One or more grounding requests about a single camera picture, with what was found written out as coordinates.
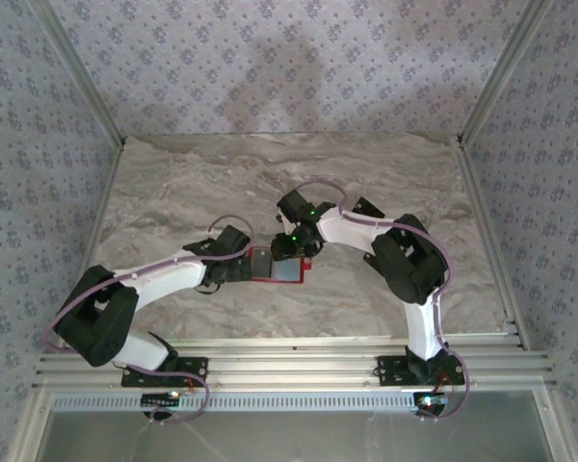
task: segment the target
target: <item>red phone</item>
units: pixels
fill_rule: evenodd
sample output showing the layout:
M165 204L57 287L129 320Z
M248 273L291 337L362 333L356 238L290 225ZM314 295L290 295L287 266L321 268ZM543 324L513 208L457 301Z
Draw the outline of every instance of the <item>red phone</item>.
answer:
M268 247L253 247L249 251L250 280L256 282L276 282L279 284L302 284L304 272L312 268L303 258L292 258L275 262Z

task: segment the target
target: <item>metal extrusion bar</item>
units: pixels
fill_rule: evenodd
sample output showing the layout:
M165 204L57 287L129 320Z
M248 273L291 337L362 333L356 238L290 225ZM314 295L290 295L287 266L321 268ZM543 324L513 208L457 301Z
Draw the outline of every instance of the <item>metal extrusion bar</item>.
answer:
M142 393L57 393L53 412L149 411L141 405ZM193 412L203 404L202 394L179 399L171 410ZM269 392L213 393L206 412L320 412L320 411L414 411L413 394L403 392Z
M499 242L496 238L494 225L492 224L490 213L488 212L488 208L486 206L486 200L484 199L482 188L478 182L477 172L473 167L473 163L471 162L469 155L463 149L460 149L459 159L460 171L462 177L464 178L464 183L467 186L467 191L471 200L471 205L473 207L476 221L478 223L478 229L480 230L480 234L482 236L482 241L486 247L486 255L494 275L497 292L502 298L503 307L506 313L508 316L513 317L514 324L518 335L520 336L522 345L525 348L530 349L531 344L529 340L529 334L527 332L526 326L524 325L522 314L518 309L518 302L515 297L512 280L505 264L501 246L499 245Z
M497 64L492 69L478 100L460 130L463 148L470 147L486 123L494 104L512 78L516 66L531 44L534 34L552 4L552 0L529 0L527 3Z
M578 462L578 442L561 391L535 390L533 394L553 459Z
M105 188L103 189L103 195L100 198L100 203L98 204L98 209L96 209L96 216L94 217L94 224L92 225L92 231L88 242L86 243L86 250L84 252L84 257L82 258L82 265L77 274L77 279L81 278L84 271L91 265L92 256L94 254L94 248L98 242L98 237L100 235L101 223L105 217L105 211L107 210L107 202L109 201L109 193L111 191L112 185L114 184L114 179L116 178L116 172L118 171L119 160L122 156L122 146L116 149L114 154L114 160L112 161L112 166L109 170L109 176L107 182L105 183Z
M52 393L44 391L36 391L28 398L22 419L17 424L18 430L11 441L6 459L8 462L36 460L53 399Z
M80 91L107 139L115 146L121 146L121 135L109 109L103 102L84 63L77 54L60 18L48 0L28 0L30 8L39 20L40 26L54 45L73 83Z
M534 390L554 384L546 353L523 351L517 336L449 336L465 357L475 390ZM184 356L209 358L213 391L428 391L430 387L380 387L375 358L404 354L389 338L245 339L175 343ZM78 355L45 355L34 386L53 392L121 392L122 371L91 368ZM167 391L149 388L147 392Z

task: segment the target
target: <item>patterned wallpaper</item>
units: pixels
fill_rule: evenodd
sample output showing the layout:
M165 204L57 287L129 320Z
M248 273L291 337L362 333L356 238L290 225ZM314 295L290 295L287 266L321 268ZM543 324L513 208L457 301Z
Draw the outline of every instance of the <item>patterned wallpaper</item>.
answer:
M524 0L52 0L124 134L457 133Z
M520 309L578 430L578 0L546 16L471 151Z
M112 158L25 1L0 0L0 460Z

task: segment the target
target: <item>vent slot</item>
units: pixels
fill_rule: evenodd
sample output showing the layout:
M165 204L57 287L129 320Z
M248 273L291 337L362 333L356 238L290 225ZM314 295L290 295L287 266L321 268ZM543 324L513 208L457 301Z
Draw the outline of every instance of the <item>vent slot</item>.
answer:
M56 394L54 412L149 411L140 405L141 393ZM177 411L196 411L203 393L181 397ZM206 412L279 411L407 411L414 410L412 393L403 392L281 392L212 393Z

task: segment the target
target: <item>marble surface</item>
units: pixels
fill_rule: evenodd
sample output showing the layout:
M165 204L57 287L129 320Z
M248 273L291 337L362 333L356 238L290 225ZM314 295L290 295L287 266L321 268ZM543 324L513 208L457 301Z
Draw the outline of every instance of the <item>marble surface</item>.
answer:
M410 134L188 135L129 138L118 166L94 261L130 268L206 237L235 213L269 244L284 193L314 177L364 195L388 217L413 213L451 252L457 279L443 298L446 332L495 332L505 313L460 177L456 148ZM337 192L313 186L314 203ZM148 305L134 325L165 338L387 335L405 337L404 308L352 248L327 245L303 285L225 284Z

